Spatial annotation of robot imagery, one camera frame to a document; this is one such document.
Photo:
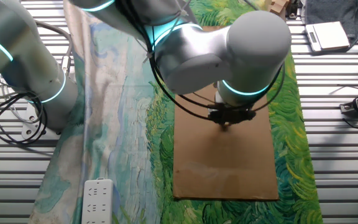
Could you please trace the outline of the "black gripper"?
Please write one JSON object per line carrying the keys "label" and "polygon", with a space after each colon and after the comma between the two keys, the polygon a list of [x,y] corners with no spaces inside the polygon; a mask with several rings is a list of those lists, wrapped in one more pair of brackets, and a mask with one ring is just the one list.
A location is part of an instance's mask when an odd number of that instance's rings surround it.
{"label": "black gripper", "polygon": [[243,121],[250,121],[256,116],[254,111],[247,111],[243,109],[232,110],[225,105],[220,107],[219,111],[209,112],[209,119],[216,124],[225,125],[226,121],[229,124],[238,124]]}

